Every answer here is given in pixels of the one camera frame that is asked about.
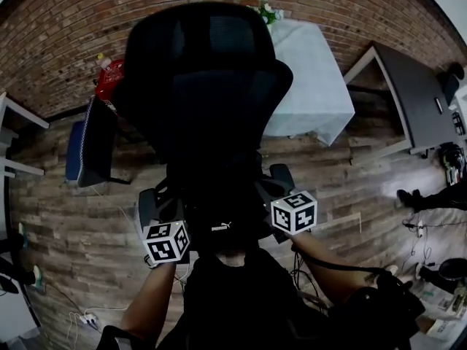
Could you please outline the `potted white flowers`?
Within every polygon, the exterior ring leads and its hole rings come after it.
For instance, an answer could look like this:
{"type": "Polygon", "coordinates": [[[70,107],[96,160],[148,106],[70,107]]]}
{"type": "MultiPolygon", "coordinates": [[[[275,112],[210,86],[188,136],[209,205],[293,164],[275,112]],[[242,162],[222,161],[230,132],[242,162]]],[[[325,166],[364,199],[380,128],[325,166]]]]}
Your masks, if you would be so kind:
{"type": "Polygon", "coordinates": [[[258,5],[250,6],[250,8],[262,17],[267,26],[271,26],[273,23],[284,18],[284,11],[273,8],[269,4],[269,0],[260,0],[258,5]]]}

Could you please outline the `person's left forearm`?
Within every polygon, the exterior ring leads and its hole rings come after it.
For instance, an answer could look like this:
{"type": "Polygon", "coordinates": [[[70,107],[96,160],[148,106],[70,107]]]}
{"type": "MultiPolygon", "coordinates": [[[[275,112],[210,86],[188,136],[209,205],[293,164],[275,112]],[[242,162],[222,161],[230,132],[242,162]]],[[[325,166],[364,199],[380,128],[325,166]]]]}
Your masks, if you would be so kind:
{"type": "Polygon", "coordinates": [[[176,271],[175,262],[151,270],[142,288],[125,311],[121,329],[155,348],[161,335],[176,271]]]}

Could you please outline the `black mesh office chair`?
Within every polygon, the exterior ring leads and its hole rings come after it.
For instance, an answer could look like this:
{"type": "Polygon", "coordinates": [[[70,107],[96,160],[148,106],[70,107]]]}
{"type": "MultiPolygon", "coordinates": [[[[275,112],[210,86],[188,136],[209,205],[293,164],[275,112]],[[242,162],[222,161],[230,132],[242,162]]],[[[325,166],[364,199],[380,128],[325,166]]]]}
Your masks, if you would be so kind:
{"type": "Polygon", "coordinates": [[[112,103],[165,167],[229,163],[259,152],[292,81],[257,12],[198,2],[156,12],[133,27],[112,103]]]}

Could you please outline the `red metal box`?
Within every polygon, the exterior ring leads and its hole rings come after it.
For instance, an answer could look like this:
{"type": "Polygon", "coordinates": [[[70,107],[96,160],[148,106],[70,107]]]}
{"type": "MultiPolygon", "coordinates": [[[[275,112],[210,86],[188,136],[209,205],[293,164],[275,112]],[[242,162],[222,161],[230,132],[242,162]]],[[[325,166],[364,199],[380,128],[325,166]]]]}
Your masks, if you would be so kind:
{"type": "Polygon", "coordinates": [[[108,71],[101,68],[99,78],[95,87],[96,96],[104,102],[109,103],[117,84],[124,78],[124,60],[112,60],[108,71]]]}

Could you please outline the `table with pale cloth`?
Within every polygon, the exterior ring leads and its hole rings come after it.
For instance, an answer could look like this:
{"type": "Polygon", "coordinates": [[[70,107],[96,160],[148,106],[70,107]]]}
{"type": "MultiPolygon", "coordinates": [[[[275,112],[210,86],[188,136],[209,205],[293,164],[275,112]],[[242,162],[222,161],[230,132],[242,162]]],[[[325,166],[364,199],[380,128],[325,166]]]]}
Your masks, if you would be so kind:
{"type": "Polygon", "coordinates": [[[355,110],[336,59],[315,23],[282,19],[271,25],[276,58],[293,82],[269,119],[266,136],[315,133],[332,145],[355,110]]]}

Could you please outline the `dark chair blue seat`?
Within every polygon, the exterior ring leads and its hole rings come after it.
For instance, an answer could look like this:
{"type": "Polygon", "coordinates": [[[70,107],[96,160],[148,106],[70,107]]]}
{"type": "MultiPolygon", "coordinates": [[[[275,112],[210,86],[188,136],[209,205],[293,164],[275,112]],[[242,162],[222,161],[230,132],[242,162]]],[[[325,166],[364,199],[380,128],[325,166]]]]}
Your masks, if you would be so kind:
{"type": "Polygon", "coordinates": [[[75,122],[66,153],[66,179],[78,187],[96,184],[130,182],[111,177],[112,152],[117,133],[117,115],[99,98],[93,96],[85,119],[75,122]]]}

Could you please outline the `person's black clothing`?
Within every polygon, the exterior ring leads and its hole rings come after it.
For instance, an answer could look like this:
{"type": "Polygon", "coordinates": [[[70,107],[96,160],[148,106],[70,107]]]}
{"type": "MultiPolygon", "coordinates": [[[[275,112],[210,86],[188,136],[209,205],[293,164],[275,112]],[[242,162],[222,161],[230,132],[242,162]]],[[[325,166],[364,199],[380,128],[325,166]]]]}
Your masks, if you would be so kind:
{"type": "Polygon", "coordinates": [[[188,277],[184,312],[158,350],[323,350],[326,324],[266,250],[249,251],[240,267],[204,255],[188,277]]]}

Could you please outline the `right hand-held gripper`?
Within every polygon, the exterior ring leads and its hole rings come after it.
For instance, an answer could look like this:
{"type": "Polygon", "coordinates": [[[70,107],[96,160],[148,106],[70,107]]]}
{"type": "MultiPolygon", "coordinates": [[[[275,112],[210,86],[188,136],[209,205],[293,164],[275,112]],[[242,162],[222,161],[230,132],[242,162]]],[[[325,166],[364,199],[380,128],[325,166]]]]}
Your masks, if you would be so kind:
{"type": "Polygon", "coordinates": [[[317,200],[306,190],[270,203],[271,226],[274,232],[294,236],[310,231],[317,224],[317,200]]]}

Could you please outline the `newspaper sheets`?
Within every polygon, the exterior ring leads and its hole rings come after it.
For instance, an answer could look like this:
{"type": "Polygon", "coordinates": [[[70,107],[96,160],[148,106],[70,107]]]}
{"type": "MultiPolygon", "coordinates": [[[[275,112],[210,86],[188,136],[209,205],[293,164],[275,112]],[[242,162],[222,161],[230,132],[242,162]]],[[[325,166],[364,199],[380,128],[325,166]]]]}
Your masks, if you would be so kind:
{"type": "Polygon", "coordinates": [[[426,284],[421,293],[424,316],[433,321],[427,335],[448,342],[457,330],[463,330],[467,320],[467,287],[459,286],[449,293],[432,284],[426,284]]]}

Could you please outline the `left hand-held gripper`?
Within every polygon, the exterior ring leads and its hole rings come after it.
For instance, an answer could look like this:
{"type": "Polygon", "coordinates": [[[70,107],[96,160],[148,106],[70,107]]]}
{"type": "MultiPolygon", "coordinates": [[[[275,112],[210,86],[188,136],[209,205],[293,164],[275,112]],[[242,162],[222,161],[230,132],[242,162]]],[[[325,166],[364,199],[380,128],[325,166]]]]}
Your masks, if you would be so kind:
{"type": "Polygon", "coordinates": [[[183,220],[160,223],[152,219],[142,226],[142,243],[147,253],[145,263],[149,268],[156,268],[182,261],[189,250],[190,236],[183,220]]]}

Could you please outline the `dark desk white legs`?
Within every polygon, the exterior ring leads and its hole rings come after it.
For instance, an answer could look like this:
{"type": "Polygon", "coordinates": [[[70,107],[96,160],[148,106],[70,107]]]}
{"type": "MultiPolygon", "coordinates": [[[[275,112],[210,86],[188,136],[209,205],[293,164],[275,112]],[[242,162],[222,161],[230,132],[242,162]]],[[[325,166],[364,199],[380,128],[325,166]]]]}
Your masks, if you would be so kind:
{"type": "Polygon", "coordinates": [[[403,150],[414,154],[441,144],[459,142],[451,110],[433,70],[408,55],[375,42],[344,75],[345,84],[350,84],[372,60],[378,63],[389,87],[404,139],[354,156],[350,160],[352,165],[372,162],[403,150]],[[443,114],[439,114],[435,97],[443,106],[443,114]]]}

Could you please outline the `pile of mixed gear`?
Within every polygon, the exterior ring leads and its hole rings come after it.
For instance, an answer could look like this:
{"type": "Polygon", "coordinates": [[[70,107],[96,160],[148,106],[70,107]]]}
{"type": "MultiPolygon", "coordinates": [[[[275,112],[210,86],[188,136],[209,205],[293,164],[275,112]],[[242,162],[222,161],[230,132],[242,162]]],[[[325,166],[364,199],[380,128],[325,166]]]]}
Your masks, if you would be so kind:
{"type": "Polygon", "coordinates": [[[467,157],[462,147],[452,142],[442,144],[439,158],[445,169],[449,187],[467,179],[467,157]]]}

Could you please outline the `person's right forearm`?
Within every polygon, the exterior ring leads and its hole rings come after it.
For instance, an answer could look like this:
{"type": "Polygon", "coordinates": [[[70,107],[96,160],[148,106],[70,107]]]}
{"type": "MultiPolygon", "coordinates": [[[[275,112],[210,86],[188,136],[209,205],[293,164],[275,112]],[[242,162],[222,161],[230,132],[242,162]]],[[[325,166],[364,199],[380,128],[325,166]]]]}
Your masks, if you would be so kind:
{"type": "Polygon", "coordinates": [[[367,286],[367,272],[337,271],[310,262],[310,258],[313,257],[328,263],[349,265],[311,233],[298,233],[291,236],[290,240],[296,248],[301,250],[301,254],[306,256],[305,263],[317,284],[335,306],[345,303],[353,292],[367,286]]]}

